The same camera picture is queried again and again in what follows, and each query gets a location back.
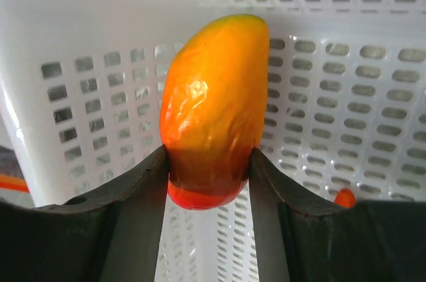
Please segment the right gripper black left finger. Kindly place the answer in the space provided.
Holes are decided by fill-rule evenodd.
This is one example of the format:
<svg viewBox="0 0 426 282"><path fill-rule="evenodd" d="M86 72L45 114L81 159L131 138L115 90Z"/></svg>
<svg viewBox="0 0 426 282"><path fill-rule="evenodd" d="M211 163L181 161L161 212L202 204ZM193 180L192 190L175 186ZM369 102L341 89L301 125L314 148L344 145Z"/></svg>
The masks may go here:
<svg viewBox="0 0 426 282"><path fill-rule="evenodd" d="M158 147L63 205L1 203L2 281L153 281L168 182Z"/></svg>

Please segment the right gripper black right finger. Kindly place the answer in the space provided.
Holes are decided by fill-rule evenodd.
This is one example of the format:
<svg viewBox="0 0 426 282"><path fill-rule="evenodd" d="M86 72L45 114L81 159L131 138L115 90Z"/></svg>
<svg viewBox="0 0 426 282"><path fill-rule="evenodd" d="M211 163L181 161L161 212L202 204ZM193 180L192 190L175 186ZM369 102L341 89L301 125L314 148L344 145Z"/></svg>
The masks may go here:
<svg viewBox="0 0 426 282"><path fill-rule="evenodd" d="M424 281L425 204L343 208L252 151L249 189L261 281Z"/></svg>

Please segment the orange carrot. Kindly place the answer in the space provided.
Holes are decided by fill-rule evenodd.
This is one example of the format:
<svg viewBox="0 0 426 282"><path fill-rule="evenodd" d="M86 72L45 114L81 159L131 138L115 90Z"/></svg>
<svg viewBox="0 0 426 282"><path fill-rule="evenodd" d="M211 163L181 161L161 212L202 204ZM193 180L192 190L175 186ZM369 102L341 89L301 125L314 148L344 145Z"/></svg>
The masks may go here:
<svg viewBox="0 0 426 282"><path fill-rule="evenodd" d="M343 208L352 208L356 205L357 199L354 193L349 188L342 188L333 201L336 205Z"/></svg>

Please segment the red orange mango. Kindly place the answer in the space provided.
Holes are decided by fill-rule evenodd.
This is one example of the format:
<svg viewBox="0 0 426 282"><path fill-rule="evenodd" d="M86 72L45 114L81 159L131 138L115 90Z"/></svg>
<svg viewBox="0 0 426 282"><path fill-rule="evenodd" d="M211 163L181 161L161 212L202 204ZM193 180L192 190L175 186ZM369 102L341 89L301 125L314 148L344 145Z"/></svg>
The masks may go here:
<svg viewBox="0 0 426 282"><path fill-rule="evenodd" d="M160 138L168 194L187 210L231 202L248 181L268 99L269 28L255 15L221 17L177 52L166 77Z"/></svg>

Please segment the clear zip top bag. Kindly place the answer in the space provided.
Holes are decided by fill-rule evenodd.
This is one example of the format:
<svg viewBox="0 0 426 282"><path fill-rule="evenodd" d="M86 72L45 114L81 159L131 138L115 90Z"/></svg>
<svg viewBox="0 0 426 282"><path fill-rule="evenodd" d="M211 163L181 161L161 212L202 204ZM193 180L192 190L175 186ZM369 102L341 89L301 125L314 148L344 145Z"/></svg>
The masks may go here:
<svg viewBox="0 0 426 282"><path fill-rule="evenodd" d="M1 146L1 201L27 207L33 205L16 155L4 146Z"/></svg>

